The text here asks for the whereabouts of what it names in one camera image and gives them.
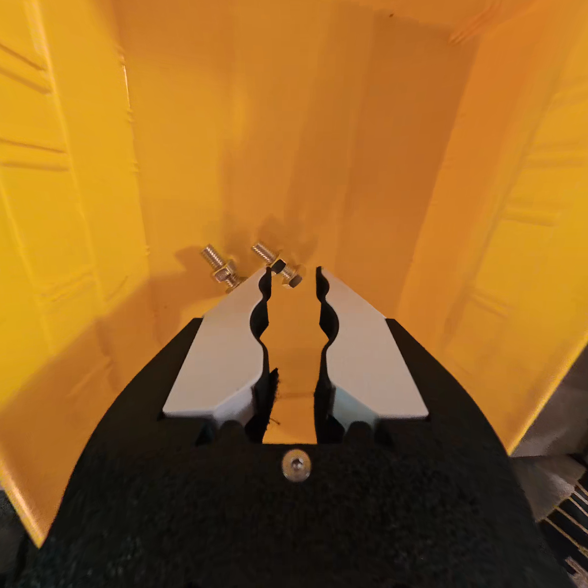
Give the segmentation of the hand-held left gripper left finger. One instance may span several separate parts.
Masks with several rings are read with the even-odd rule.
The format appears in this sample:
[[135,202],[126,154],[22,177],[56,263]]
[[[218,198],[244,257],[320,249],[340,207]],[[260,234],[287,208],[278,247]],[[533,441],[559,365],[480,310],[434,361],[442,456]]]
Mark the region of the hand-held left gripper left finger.
[[165,417],[195,417],[217,428],[238,422],[261,443],[276,384],[261,335],[269,325],[272,274],[261,269],[204,314],[163,406]]

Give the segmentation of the silver hex bolt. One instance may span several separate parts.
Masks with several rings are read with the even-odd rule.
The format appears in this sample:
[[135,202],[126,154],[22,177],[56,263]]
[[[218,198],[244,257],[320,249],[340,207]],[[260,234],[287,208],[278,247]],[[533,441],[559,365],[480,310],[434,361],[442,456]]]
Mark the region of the silver hex bolt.
[[[226,263],[227,261],[229,261],[229,259],[225,259],[221,256],[220,253],[218,253],[218,251],[211,245],[208,244],[207,246],[205,246],[202,250],[201,250],[201,255],[203,257],[203,259],[208,263],[208,265],[210,266],[212,273],[211,273],[211,277],[212,279],[217,283],[217,281],[214,279],[213,277],[213,273],[215,270],[217,270],[218,268],[220,268],[224,263]],[[243,278],[239,272],[239,284],[237,286],[235,286],[234,288],[230,288],[227,287],[226,284],[224,283],[218,283],[220,285],[222,285],[225,289],[225,292],[227,294],[231,293],[232,291],[234,291],[236,288],[238,288],[244,281],[245,278]]]
[[251,249],[258,257],[261,258],[266,267],[268,267],[268,263],[272,259],[275,259],[277,256],[282,257],[288,263],[287,267],[284,268],[281,274],[274,275],[280,278],[280,280],[282,281],[282,285],[285,288],[294,289],[302,283],[305,277],[305,269],[302,265],[290,263],[283,256],[281,251],[275,251],[261,241],[258,241],[255,244],[253,244],[253,246],[251,246]]

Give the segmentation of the yellow plastic bin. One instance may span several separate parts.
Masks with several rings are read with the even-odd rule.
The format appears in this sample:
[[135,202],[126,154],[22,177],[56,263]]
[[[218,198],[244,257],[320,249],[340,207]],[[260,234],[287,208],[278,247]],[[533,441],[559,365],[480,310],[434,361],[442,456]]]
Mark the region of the yellow plastic bin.
[[1,1],[1,485],[41,546],[99,418],[278,286],[266,439],[314,440],[314,268],[396,319],[512,453],[587,343],[587,1]]

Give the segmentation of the person's torso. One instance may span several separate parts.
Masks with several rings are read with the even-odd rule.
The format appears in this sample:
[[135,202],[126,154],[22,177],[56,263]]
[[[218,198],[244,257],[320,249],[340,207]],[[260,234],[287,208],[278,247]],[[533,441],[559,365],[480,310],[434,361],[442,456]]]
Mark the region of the person's torso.
[[511,460],[518,483],[556,561],[587,587],[587,468],[572,456]]

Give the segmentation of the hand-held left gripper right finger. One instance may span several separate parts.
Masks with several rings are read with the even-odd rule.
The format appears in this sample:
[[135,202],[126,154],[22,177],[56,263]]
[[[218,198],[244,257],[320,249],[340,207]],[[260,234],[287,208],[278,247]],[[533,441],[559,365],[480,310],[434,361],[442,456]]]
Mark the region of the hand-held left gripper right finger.
[[327,336],[314,392],[318,444],[340,443],[353,423],[425,421],[429,410],[386,317],[331,271],[316,269],[319,326]]

